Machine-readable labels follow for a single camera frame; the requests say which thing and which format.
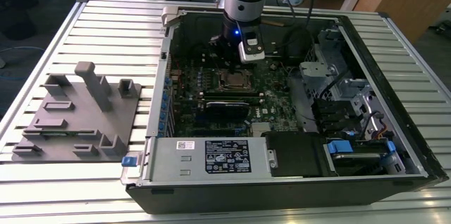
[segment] blue latch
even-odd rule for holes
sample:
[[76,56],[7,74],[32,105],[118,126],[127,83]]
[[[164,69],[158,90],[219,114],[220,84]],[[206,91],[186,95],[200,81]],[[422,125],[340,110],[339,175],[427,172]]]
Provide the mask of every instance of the blue latch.
[[122,159],[122,166],[123,167],[136,167],[139,162],[139,158],[134,156],[126,156]]
[[327,144],[327,148],[331,154],[354,152],[350,141],[332,141]]
[[396,151],[396,146],[395,146],[395,143],[392,141],[387,141],[387,147],[388,147],[388,151],[391,153]]

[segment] barcode label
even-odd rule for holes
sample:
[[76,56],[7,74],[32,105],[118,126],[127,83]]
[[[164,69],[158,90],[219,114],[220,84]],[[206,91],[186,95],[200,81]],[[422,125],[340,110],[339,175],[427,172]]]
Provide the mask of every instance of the barcode label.
[[195,142],[194,141],[178,141],[178,150],[194,150]]

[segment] sticker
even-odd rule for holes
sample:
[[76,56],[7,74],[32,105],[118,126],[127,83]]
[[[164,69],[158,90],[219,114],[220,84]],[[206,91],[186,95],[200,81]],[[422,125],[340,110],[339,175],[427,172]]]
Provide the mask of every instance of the sticker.
[[206,171],[208,174],[250,173],[247,141],[206,141]]
[[195,142],[194,141],[178,141],[178,150],[194,150]]

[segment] aluminum extrusion table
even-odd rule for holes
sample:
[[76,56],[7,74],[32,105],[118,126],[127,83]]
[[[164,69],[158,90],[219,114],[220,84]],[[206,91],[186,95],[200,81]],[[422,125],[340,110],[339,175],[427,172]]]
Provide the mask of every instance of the aluminum extrusion table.
[[[92,223],[448,223],[451,181],[419,192],[400,193],[370,206],[148,215],[126,193],[120,163],[14,164],[14,145],[34,118],[50,73],[71,81],[79,61],[96,63],[108,82],[132,78],[143,85],[130,151],[144,147],[146,125],[159,62],[162,9],[167,5],[214,7],[207,3],[144,0],[76,2],[18,98],[0,123],[0,222]],[[271,7],[274,11],[286,8]],[[336,11],[315,10],[318,14]],[[390,18],[376,13],[340,12],[351,19],[435,156],[451,175],[451,94]]]

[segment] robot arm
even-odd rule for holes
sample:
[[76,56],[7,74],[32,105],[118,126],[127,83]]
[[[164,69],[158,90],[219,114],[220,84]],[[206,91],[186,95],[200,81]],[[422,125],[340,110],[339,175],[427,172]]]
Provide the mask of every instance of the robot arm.
[[264,59],[264,46],[259,30],[266,0],[224,0],[223,39],[238,47],[242,63]]

